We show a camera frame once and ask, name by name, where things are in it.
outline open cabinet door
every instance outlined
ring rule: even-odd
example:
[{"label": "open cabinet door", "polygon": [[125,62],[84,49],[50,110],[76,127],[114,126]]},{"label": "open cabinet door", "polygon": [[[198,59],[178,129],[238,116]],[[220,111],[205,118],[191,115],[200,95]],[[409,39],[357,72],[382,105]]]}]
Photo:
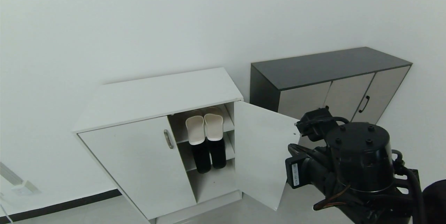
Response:
[{"label": "open cabinet door", "polygon": [[298,143],[298,120],[242,101],[234,102],[236,186],[277,210],[286,183],[289,143]]}]

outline dark gray countertop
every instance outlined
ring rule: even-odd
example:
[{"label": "dark gray countertop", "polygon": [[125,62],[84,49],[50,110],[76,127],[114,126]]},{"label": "dark gray countertop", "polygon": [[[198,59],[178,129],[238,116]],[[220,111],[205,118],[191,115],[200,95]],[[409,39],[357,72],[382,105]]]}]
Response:
[{"label": "dark gray countertop", "polygon": [[277,89],[287,90],[411,64],[372,48],[360,47],[256,62],[252,66]]}]

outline label sticker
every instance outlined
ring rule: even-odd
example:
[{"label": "label sticker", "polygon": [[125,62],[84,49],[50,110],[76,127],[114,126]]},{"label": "label sticker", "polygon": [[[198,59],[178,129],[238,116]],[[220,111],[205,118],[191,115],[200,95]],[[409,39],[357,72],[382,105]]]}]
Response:
[{"label": "label sticker", "polygon": [[298,168],[298,164],[291,165],[291,168],[293,170],[293,184],[294,184],[294,186],[298,186],[299,185],[299,168]]}]

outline floor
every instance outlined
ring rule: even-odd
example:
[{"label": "floor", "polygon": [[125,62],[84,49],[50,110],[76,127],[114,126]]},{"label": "floor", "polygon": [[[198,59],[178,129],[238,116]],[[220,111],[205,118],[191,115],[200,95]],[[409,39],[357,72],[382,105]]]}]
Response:
[{"label": "floor", "polygon": [[[351,221],[336,208],[313,211],[323,199],[313,186],[285,188],[279,209],[273,211],[244,194],[243,199],[178,224],[348,224]],[[16,224],[147,224],[123,196],[58,213],[15,222]]]}]

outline metal handle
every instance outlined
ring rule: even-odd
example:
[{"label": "metal handle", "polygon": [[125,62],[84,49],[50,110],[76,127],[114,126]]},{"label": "metal handle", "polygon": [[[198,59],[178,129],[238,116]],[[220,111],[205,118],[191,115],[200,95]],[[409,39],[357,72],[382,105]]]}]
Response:
[{"label": "metal handle", "polygon": [[164,138],[166,138],[167,145],[170,149],[174,149],[174,146],[172,146],[172,142],[170,141],[169,132],[164,129]]},{"label": "metal handle", "polygon": [[370,96],[369,95],[367,95],[365,98],[367,99],[367,102],[365,103],[364,108],[362,110],[359,110],[358,113],[362,113],[365,110],[365,107],[367,106],[367,104],[368,104],[368,102],[370,100]]}]

